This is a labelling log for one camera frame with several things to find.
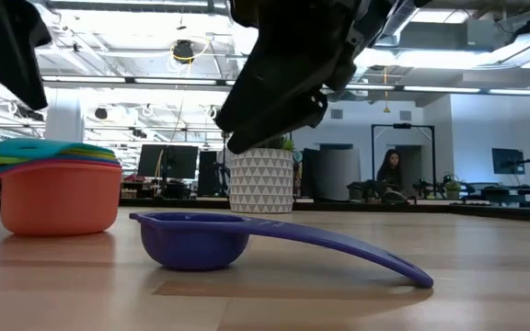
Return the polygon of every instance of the green plant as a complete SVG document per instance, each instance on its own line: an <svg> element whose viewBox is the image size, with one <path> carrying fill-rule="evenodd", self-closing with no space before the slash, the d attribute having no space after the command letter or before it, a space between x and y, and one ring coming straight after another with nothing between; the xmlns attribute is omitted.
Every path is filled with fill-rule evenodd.
<svg viewBox="0 0 530 331"><path fill-rule="evenodd" d="M452 179L451 181L445 183L445 189L449 191L460 191L461 183Z"/></svg>
<svg viewBox="0 0 530 331"><path fill-rule="evenodd" d="M255 148L271 148L271 149L281 149L284 151L293 152L295 149L294 142L291 139L286 138L285 136L278 136L271 138L265 143L262 143Z"/></svg>

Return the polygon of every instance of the desk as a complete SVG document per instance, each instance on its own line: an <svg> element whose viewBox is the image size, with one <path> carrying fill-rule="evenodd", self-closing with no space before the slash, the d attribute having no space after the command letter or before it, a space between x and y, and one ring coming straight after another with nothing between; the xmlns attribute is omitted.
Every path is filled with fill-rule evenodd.
<svg viewBox="0 0 530 331"><path fill-rule="evenodd" d="M0 223L0 330L530 330L530 223L381 212L272 217L388 248L434 277L426 291L358 258L266 237L251 237L225 270L165 270L144 252L140 225L128 219L134 211L158 210L120 208L106 233L69 238L16 237Z"/></svg>

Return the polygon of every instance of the woman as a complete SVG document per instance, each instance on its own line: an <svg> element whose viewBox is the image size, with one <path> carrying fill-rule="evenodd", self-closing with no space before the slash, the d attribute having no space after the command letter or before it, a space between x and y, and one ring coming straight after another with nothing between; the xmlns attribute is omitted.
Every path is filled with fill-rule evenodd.
<svg viewBox="0 0 530 331"><path fill-rule="evenodd" d="M390 184L393 190L402 190L402 172L400 171L400 154L396 150L388 150L384 163L377 172L377 181Z"/></svg>

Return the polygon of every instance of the geometric patterned pot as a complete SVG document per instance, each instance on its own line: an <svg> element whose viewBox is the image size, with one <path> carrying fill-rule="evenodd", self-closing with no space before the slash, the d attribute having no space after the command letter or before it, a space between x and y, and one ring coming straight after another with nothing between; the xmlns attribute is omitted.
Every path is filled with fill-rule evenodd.
<svg viewBox="0 0 530 331"><path fill-rule="evenodd" d="M233 155L230 209L246 213L288 213L294 206L292 152L254 148Z"/></svg>

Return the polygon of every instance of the long dark hair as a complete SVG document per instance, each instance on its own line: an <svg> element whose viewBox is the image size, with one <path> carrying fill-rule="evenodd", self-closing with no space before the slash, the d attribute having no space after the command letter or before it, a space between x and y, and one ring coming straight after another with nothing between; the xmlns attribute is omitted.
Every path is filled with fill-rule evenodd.
<svg viewBox="0 0 530 331"><path fill-rule="evenodd" d="M398 161L394 169L390 165L390 156L393 154L397 155ZM395 172L398 180L398 184L402 181L402 170L400 169L400 153L395 149L387 150L386 155L384 156L384 163L380 166L379 171L377 171L377 178L385 178L387 172Z"/></svg>

